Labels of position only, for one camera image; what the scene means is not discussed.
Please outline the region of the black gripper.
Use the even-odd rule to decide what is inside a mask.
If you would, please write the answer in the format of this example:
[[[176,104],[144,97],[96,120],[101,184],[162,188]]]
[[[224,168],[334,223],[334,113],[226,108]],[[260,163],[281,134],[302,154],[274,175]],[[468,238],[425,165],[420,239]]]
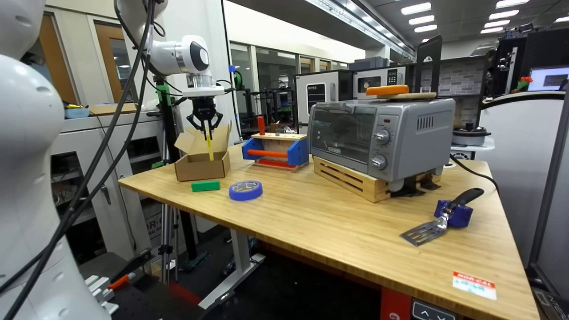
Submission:
[[[220,124],[222,113],[215,108],[212,95],[203,95],[192,99],[192,111],[187,115],[187,120],[203,133],[204,140],[208,136],[213,140],[213,131]]]

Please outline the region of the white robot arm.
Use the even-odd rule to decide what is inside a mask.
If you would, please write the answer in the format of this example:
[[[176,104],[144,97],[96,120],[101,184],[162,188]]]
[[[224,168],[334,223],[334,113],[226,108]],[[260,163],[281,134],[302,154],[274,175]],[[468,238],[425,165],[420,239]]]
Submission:
[[[76,206],[52,198],[52,154],[64,127],[57,88],[21,56],[39,35],[46,0],[0,0],[2,320],[107,320],[64,238]]]

